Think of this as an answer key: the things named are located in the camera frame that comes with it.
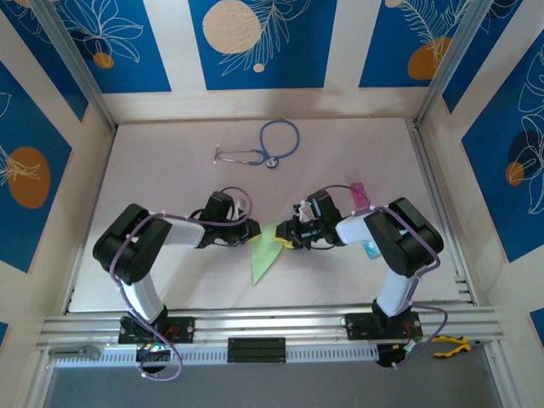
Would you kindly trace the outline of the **light green paper sheet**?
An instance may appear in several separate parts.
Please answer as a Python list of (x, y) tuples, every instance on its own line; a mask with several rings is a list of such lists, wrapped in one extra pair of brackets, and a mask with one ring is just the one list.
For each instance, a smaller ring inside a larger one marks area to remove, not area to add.
[(283, 249), (275, 239), (276, 224), (261, 226), (261, 234), (249, 241), (251, 247), (252, 283), (257, 285)]

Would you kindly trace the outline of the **pink plastic case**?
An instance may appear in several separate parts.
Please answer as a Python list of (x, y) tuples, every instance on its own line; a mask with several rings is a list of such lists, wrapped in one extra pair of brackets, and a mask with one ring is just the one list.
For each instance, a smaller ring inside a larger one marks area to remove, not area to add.
[(360, 173), (356, 169), (351, 169), (346, 172), (345, 178), (347, 186), (350, 188), (355, 208), (357, 210), (368, 209), (370, 207), (370, 202)]

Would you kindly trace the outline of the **blue stethoscope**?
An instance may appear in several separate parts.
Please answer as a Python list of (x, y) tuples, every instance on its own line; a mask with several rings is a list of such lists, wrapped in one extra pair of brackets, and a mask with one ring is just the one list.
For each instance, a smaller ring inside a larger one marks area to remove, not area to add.
[[(274, 126), (276, 124), (288, 125), (294, 132), (295, 143), (294, 143), (294, 146), (288, 152), (285, 152), (283, 154), (273, 155), (269, 152), (269, 150), (266, 147), (265, 132), (269, 127)], [(227, 163), (240, 164), (240, 165), (251, 166), (251, 167), (258, 167), (258, 166), (265, 165), (268, 169), (275, 169), (276, 167), (278, 167), (281, 160), (289, 156), (292, 156), (297, 151), (301, 141), (301, 134), (298, 127), (293, 122), (283, 118), (266, 122), (260, 128), (258, 136), (259, 136), (259, 144), (260, 144), (259, 149), (222, 150), (221, 146), (217, 144), (216, 149), (214, 151), (212, 163), (214, 165), (217, 165), (219, 162), (227, 162)], [(243, 160), (236, 160), (234, 158), (229, 157), (229, 155), (234, 155), (234, 154), (253, 154), (253, 155), (256, 155), (258, 158), (256, 160), (243, 161)]]

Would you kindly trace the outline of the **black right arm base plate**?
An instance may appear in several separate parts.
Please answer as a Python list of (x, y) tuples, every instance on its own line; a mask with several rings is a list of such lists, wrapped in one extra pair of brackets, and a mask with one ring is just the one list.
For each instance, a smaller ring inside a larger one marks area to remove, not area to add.
[(417, 313), (407, 317), (381, 319), (375, 314), (346, 314), (344, 327), (349, 340), (419, 340), (422, 327)]

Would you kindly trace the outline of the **aluminium table side rail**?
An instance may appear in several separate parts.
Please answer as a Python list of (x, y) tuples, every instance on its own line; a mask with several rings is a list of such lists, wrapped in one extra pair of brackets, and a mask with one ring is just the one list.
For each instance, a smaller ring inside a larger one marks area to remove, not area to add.
[(428, 149), (425, 145), (421, 132), (414, 122), (408, 118), (405, 120), (405, 124), (435, 217), (433, 225), (441, 234), (445, 244), (444, 251), (439, 255), (441, 260), (439, 271), (446, 272), (447, 275), (453, 278), (456, 283), (456, 290), (459, 299), (453, 300), (453, 303), (476, 305), (477, 300), (473, 295), (473, 288), (470, 281), (470, 276), (468, 275), (467, 263), (462, 253), (460, 243), (455, 236), (451, 218), (447, 212), (439, 181), (437, 179), (437, 174), (434, 171)]

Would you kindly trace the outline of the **black block on rail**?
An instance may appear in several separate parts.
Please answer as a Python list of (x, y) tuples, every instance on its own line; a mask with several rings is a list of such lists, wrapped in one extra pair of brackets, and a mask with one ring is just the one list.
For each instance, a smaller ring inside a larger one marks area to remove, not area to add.
[(231, 337), (228, 341), (227, 362), (285, 363), (286, 339), (283, 337)]

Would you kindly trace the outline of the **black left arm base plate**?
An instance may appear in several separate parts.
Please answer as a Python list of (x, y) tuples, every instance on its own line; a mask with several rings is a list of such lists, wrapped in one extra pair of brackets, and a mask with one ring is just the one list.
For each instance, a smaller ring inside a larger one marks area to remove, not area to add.
[[(193, 343), (195, 332), (194, 317), (161, 317), (153, 326), (170, 343)], [(119, 344), (137, 344), (160, 342), (161, 339), (150, 329), (145, 328), (133, 316), (123, 316), (120, 319)]]

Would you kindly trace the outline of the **yellow handled pliers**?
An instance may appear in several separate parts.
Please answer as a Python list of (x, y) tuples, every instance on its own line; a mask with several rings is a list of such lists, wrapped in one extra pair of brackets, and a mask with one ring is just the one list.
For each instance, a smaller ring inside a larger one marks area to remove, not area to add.
[(437, 352), (433, 354), (436, 359), (449, 359), (457, 354), (468, 353), (472, 349), (483, 347), (492, 343), (491, 340), (469, 339), (468, 337), (437, 336), (431, 340), (432, 343), (452, 343), (456, 346), (448, 352)]

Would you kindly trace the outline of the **aluminium frame post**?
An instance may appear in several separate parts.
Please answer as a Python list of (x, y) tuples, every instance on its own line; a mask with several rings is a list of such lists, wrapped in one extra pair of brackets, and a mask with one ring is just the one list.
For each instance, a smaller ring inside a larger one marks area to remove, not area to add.
[(105, 127), (114, 134), (117, 124), (92, 72), (78, 51), (55, 7), (49, 0), (29, 0), (29, 4), (86, 100), (94, 108)]
[(413, 124), (417, 129), (422, 127), (447, 88), (492, 3), (493, 0), (469, 0), (467, 12), (462, 17), (450, 46), (430, 82), (419, 111), (413, 118)]

